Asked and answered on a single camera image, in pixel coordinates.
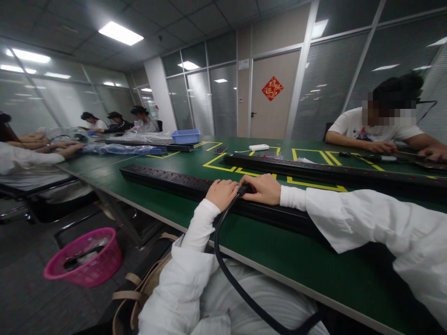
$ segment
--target wall sign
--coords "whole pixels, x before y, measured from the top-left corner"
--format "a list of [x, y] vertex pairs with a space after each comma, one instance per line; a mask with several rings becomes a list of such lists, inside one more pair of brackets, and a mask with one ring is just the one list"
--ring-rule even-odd
[[267, 85], [262, 89], [262, 93], [265, 94], [268, 100], [272, 101], [276, 96], [284, 89], [278, 79], [273, 76]]

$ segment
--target plastic basket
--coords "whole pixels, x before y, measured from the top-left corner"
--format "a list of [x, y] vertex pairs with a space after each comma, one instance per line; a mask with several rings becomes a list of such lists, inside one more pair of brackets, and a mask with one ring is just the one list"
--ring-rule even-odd
[[[92, 239], [109, 238], [110, 242], [91, 261], [67, 272], [64, 263], [84, 252]], [[122, 253], [116, 241], [113, 228], [101, 228], [91, 231], [68, 244], [47, 264], [43, 276], [49, 280], [64, 279], [85, 287], [95, 287], [112, 277], [122, 264]]]
[[193, 144], [199, 142], [200, 130], [198, 129], [186, 129], [176, 130], [172, 133], [171, 137], [176, 144]]

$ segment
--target pink basket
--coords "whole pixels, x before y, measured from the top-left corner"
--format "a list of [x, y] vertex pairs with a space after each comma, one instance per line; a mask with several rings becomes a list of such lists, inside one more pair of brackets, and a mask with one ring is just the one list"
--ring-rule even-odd
[[[83, 253], [92, 239], [102, 238], [109, 238], [110, 242], [94, 259], [73, 271], [64, 269], [64, 263]], [[104, 283], [118, 271], [121, 264], [122, 253], [116, 241], [116, 231], [113, 228], [101, 228], [81, 236], [59, 251], [45, 267], [43, 276], [49, 280], [64, 279], [90, 288]]]

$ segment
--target white power bank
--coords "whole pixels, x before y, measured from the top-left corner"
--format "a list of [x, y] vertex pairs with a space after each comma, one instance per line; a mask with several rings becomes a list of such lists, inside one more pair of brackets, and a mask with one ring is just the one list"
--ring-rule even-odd
[[257, 144], [254, 146], [249, 146], [248, 149], [251, 151], [258, 151], [258, 150], [268, 150], [270, 147], [267, 144]]

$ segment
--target door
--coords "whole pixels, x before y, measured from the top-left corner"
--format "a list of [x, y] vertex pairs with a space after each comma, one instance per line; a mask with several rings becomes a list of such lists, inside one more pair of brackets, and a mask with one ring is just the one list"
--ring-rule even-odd
[[[283, 139], [289, 117], [299, 50], [253, 62], [251, 137]], [[264, 90], [275, 77], [276, 81]]]

